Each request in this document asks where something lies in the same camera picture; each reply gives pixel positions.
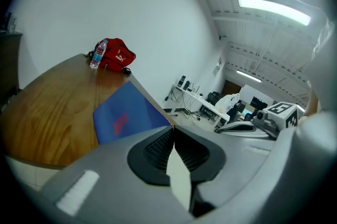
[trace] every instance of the ceiling beam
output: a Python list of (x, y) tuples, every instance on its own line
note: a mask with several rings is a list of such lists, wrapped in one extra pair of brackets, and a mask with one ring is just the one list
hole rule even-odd
[[(251, 47), (245, 47), (245, 46), (235, 45), (235, 44), (227, 44), (227, 45), (229, 46), (229, 50), (228, 50), (229, 52), (236, 53), (238, 55), (252, 59), (256, 62), (258, 62), (261, 59), (259, 56), (256, 55), (257, 51)], [(305, 89), (306, 92), (309, 92), (310, 88), (308, 84), (304, 82), (302, 79), (299, 79), (297, 75), (294, 75), (292, 72), (287, 71), (287, 69), (284, 69), (280, 65), (275, 64), (275, 62), (271, 62), (265, 58), (261, 60), (261, 64), (264, 64), (272, 68), (273, 70), (279, 72), (280, 74), (284, 75), (286, 78), (293, 80), (303, 89)]]
[[(240, 68), (235, 68), (233, 66), (229, 66), (228, 64), (226, 65), (226, 68), (227, 69), (231, 69), (233, 71), (237, 71), (237, 70), (242, 71), (242, 70), (240, 70)], [(298, 100), (294, 96), (290, 96), (289, 94), (285, 93), (283, 90), (279, 89), (278, 86), (275, 86), (275, 85), (272, 85), (272, 84), (268, 83), (267, 81), (265, 81), (265, 79), (261, 79), (261, 80), (264, 82), (264, 85), (266, 85), (270, 89), (276, 91), (281, 96), (284, 96), (284, 98), (289, 99), (290, 101), (292, 101), (295, 104), (300, 104), (302, 106), (305, 106), (305, 104), (303, 103), (303, 101)]]
[[(215, 21), (232, 21), (232, 22), (240, 22), (240, 23), (246, 23), (246, 24), (254, 24), (254, 25), (260, 25), (262, 27), (267, 27), (272, 29), (274, 27), (274, 21), (268, 20), (265, 18), (261, 18), (254, 15), (245, 15), (245, 14), (237, 14), (237, 13), (220, 13), (216, 12), (212, 14), (213, 20)], [(303, 27), (303, 30), (308, 31), (305, 26), (299, 25), (299, 27)], [(293, 38), (297, 40), (304, 40), (314, 43), (313, 37), (300, 32), (296, 30), (296, 28), (293, 27), (287, 27), (283, 24), (278, 23), (276, 25), (276, 30), (279, 32), (282, 32), (283, 34), (287, 36), (292, 36)]]

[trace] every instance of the red bag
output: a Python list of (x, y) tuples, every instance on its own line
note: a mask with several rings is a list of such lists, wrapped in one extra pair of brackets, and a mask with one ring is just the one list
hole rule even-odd
[(99, 65), (100, 68), (106, 68), (115, 72), (121, 72), (124, 67), (128, 66), (136, 58), (136, 54), (126, 47), (123, 40), (118, 38), (105, 38), (101, 40), (95, 46), (95, 50), (89, 53), (90, 58), (93, 57), (98, 45), (104, 40), (107, 40), (107, 44), (105, 53)]

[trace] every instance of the ceiling light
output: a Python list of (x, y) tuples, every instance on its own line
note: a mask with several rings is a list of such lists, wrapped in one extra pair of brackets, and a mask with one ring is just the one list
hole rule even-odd
[(261, 83), (261, 80), (259, 80), (259, 79), (255, 78), (254, 76), (251, 76), (251, 75), (245, 74), (245, 73), (243, 73), (243, 72), (241, 72), (241, 71), (239, 71), (239, 70), (237, 70), (236, 72), (237, 72), (238, 74), (244, 75), (244, 76), (246, 76), (246, 77), (249, 77), (250, 79), (253, 79), (253, 80), (255, 80), (255, 81), (257, 81), (257, 82)]
[(288, 18), (291, 18), (297, 22), (300, 22), (301, 24), (308, 26), (311, 17), (295, 10), (291, 7), (267, 1), (267, 0), (239, 0), (239, 5), (241, 7), (247, 7), (247, 8), (254, 8), (254, 9), (260, 9), (265, 10), (269, 12), (273, 12), (282, 16), (286, 16)]
[(298, 104), (297, 104), (297, 107), (298, 107), (298, 109), (301, 110), (302, 112), (305, 111), (305, 110), (304, 110), (301, 106), (299, 106)]

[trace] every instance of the red logo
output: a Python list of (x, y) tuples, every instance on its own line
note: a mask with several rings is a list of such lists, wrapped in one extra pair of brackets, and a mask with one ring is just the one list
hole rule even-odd
[(124, 113), (119, 119), (116, 120), (116, 122), (114, 123), (115, 136), (121, 134), (122, 127), (126, 122), (128, 122), (128, 120), (129, 118), (126, 113)]

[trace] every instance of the white wall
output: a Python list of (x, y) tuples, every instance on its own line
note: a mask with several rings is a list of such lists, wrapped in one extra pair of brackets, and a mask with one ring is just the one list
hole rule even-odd
[(205, 91), (222, 83), (211, 77), (222, 47), (205, 0), (13, 0), (10, 10), (23, 33), (21, 88), (105, 37), (136, 53), (130, 69), (162, 106), (183, 74)]
[(257, 89), (249, 86), (244, 85), (240, 90), (240, 100), (250, 104), (253, 98), (256, 97), (259, 100), (264, 101), (268, 106), (273, 105), (274, 100), (269, 97), (268, 95), (258, 91)]
[(294, 103), (294, 101), (291, 101), (288, 98), (286, 98), (285, 96), (279, 94), (273, 88), (266, 85), (264, 82), (259, 83), (257, 81), (254, 81), (254, 80), (248, 78), (248, 77), (237, 74), (236, 71), (234, 71), (234, 70), (226, 68), (225, 79), (230, 81), (230, 82), (233, 82), (233, 83), (235, 83), (235, 84), (237, 84), (241, 87), (243, 87), (244, 85), (249, 85), (249, 86), (257, 89), (258, 91), (262, 92), (263, 94), (266, 94), (270, 98), (276, 100), (277, 102), (285, 101), (287, 103)]

